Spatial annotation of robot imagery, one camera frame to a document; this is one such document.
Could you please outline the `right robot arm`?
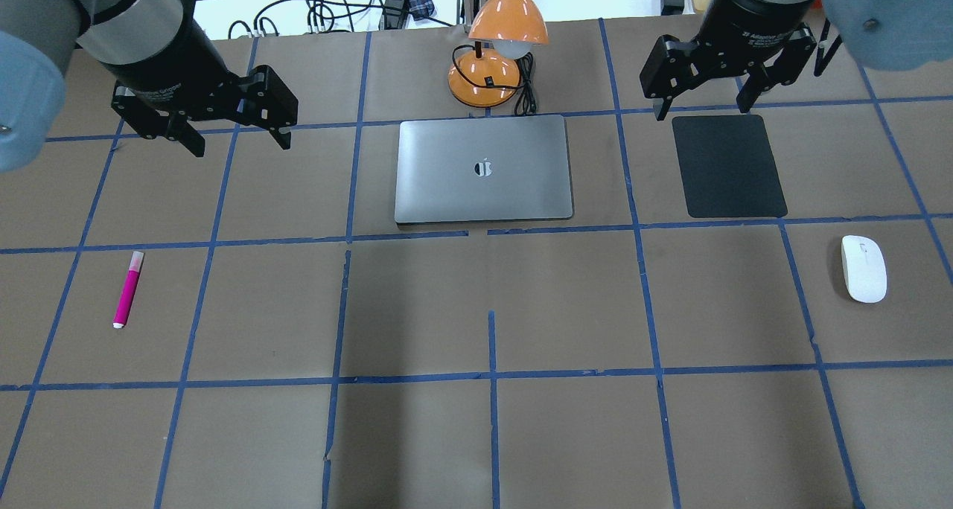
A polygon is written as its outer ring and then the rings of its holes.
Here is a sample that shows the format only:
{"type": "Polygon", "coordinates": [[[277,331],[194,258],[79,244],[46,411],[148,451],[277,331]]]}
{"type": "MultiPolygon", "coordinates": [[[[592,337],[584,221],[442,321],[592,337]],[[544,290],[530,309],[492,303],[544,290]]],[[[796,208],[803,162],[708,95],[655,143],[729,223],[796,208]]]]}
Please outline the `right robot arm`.
{"type": "Polygon", "coordinates": [[[949,60],[951,24],[951,0],[711,0],[690,41],[657,38],[640,85],[663,120],[681,93],[742,76],[736,105],[746,113],[763,92],[793,84],[809,61],[822,74],[841,47],[878,71],[949,60]]]}

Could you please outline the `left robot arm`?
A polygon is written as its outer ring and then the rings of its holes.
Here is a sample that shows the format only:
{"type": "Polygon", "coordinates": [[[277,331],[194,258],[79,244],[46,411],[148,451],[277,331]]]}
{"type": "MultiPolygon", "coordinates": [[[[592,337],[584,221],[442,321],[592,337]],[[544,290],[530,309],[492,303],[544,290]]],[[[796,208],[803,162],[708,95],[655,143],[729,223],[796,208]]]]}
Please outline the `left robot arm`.
{"type": "Polygon", "coordinates": [[[40,153],[67,95],[75,48],[114,78],[110,108],[143,139],[201,159],[203,121],[265,129],[290,149],[299,99],[268,65],[230,71],[194,18],[205,0],[1,0],[1,167],[40,153]]]}

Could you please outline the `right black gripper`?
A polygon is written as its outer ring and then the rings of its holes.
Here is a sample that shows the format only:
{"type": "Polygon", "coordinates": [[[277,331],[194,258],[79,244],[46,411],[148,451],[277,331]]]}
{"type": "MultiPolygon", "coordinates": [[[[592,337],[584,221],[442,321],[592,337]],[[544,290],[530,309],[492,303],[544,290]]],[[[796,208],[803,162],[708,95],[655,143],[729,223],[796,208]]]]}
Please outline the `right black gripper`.
{"type": "Polygon", "coordinates": [[[745,114],[763,92],[793,84],[817,47],[804,21],[813,1],[711,0],[693,38],[658,37],[640,72],[654,119],[665,120],[672,100],[708,80],[746,76],[736,96],[745,114]]]}

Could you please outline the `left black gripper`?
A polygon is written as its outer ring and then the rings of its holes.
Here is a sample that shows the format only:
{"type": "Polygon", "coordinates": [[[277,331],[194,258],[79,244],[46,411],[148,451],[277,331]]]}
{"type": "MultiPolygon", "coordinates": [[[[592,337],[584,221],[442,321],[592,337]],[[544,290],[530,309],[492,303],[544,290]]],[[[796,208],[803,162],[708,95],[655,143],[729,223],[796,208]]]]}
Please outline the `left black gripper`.
{"type": "Polygon", "coordinates": [[[292,147],[299,99],[268,65],[235,74],[194,19],[181,25],[157,55],[113,65],[112,109],[140,136],[165,136],[194,157],[205,139],[190,121],[228,120],[269,130],[279,147],[292,147]]]}

